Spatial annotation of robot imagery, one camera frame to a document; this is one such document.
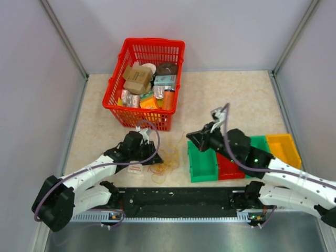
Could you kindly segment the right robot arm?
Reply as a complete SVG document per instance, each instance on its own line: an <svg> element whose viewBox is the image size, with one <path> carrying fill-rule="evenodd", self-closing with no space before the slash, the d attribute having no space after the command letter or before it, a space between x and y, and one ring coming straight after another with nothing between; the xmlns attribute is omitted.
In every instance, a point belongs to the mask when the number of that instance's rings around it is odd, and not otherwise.
<svg viewBox="0 0 336 252"><path fill-rule="evenodd" d="M335 227L335 182L303 172L274 155L253 147L250 137L239 129L225 134L208 123L186 137L204 152L212 149L255 177L242 196L242 208L277 206L295 209Z"/></svg>

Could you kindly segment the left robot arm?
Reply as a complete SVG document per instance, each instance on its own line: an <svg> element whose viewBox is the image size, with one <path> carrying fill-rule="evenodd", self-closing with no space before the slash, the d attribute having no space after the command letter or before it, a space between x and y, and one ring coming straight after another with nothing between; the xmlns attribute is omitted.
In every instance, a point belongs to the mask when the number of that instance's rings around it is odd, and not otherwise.
<svg viewBox="0 0 336 252"><path fill-rule="evenodd" d="M161 164L159 143L150 140L152 129L137 127L125 135L116 147L103 152L80 170L45 179L33 205L34 219L51 231L62 230L70 220L89 209L105 205L114 208L119 202L117 188L104 181L132 165Z"/></svg>

